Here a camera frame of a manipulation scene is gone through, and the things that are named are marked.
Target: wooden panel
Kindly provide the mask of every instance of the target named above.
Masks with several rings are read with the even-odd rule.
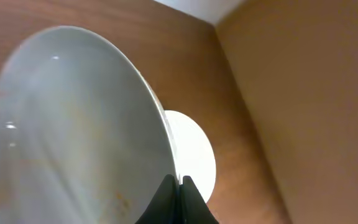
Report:
[[[24,38],[60,24],[110,40],[165,109],[205,130],[217,163],[208,205],[220,222],[289,222],[212,26],[151,0],[0,0],[0,68]]]
[[[293,222],[358,224],[358,1],[254,1],[217,33]]]

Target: round white object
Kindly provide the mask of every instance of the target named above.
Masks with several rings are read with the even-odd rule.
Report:
[[[204,131],[188,116],[165,111],[176,147],[176,170],[179,181],[189,175],[205,203],[211,197],[216,180],[214,152]]]
[[[54,27],[0,76],[0,224],[135,223],[176,176],[163,111],[112,43]]]

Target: white bowl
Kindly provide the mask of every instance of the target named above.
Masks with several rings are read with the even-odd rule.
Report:
[[[101,36],[54,27],[0,76],[0,223],[135,223],[176,176],[162,108]]]

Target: brown wall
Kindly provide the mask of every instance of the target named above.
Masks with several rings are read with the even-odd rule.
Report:
[[[358,0],[259,0],[217,31],[293,222],[358,223]]]

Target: white ceiling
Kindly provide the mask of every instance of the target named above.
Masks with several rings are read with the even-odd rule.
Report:
[[[245,0],[154,0],[216,25]]]

